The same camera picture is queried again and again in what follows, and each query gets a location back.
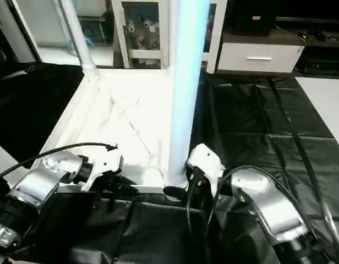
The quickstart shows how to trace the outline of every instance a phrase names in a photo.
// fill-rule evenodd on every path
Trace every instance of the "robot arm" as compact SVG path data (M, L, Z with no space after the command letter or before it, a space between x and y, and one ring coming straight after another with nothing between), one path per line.
M188 166L202 171L215 196L224 170L218 155L200 144L191 152ZM232 173L228 185L238 201L250 205L249 212L260 224L281 263L330 263L325 252L314 248L311 230L269 174L252 166L242 166Z
M118 151L107 152L94 163L68 151L44 157L41 164L0 202L0 251L13 249L20 244L60 183L84 182L83 190L88 191L103 172L118 173L122 164L123 157Z

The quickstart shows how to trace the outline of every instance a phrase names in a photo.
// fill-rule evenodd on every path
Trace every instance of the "glass cabinet door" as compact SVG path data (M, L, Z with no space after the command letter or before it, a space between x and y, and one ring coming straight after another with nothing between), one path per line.
M122 2L130 50L160 50L158 3Z
M131 68L161 69L159 3L122 1Z
M216 4L210 4L209 16L207 17L207 27L205 35L204 52L210 52L210 45L212 39L212 30L214 28Z

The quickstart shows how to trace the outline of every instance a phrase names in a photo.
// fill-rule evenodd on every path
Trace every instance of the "drawer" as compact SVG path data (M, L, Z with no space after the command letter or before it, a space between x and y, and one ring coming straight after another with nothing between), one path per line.
M218 70L290 73L303 46L224 43Z

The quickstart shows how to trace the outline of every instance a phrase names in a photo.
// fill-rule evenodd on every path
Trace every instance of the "black cloth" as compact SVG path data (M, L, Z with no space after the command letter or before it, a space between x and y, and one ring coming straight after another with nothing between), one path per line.
M0 64L0 145L18 162L38 154L82 78L80 66Z
M339 232L339 146L296 80L274 82ZM331 241L267 80L203 76L194 119L192 147L204 142L228 169L251 164L288 183L317 233ZM247 206L233 199L219 201L211 238L204 241L188 234L182 203L161 195L116 198L105 194L92 209L92 194L56 195L36 228L34 246L16 257L38 263L278 263ZM193 210L192 221L196 234L202 232L205 213Z
M307 151L339 233L339 145L296 79L273 82ZM332 241L268 80L206 78L200 85L193 129L192 147L206 143L226 168L255 165L288 184L317 234ZM218 203L216 215L223 228L225 254L242 263L278 263L246 206L227 198Z

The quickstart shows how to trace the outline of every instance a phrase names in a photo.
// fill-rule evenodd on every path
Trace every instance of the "white shelf unit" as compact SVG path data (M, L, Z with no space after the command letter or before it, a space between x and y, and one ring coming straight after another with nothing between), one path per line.
M207 62L206 72L214 73L218 55L218 49L221 41L221 33L223 28L223 22L225 20L225 13L227 7L227 0L210 0L210 10L214 9L213 13L210 13L209 16L213 15L214 23L212 25L212 36L210 41L209 51L203 53L203 61Z
M157 3L158 19L160 31L160 50L141 50L130 48L129 40L126 38L127 16L124 11L124 3ZM213 17L211 31L211 40L209 49L203 53L203 61L207 62L206 71L214 73L217 54L221 40L221 32L225 19L227 0L211 0L211 10L209 14ZM112 0L114 19L121 46L123 64L125 68L132 67L132 59L159 59L161 60L161 69L168 67L168 0Z
M158 59L161 61L161 69L168 67L168 0L111 0L114 12L114 22L119 37L119 45L125 68L132 67L132 59ZM160 49L132 49L129 40L126 39L127 15L124 4L127 3L152 3L158 6L159 40Z

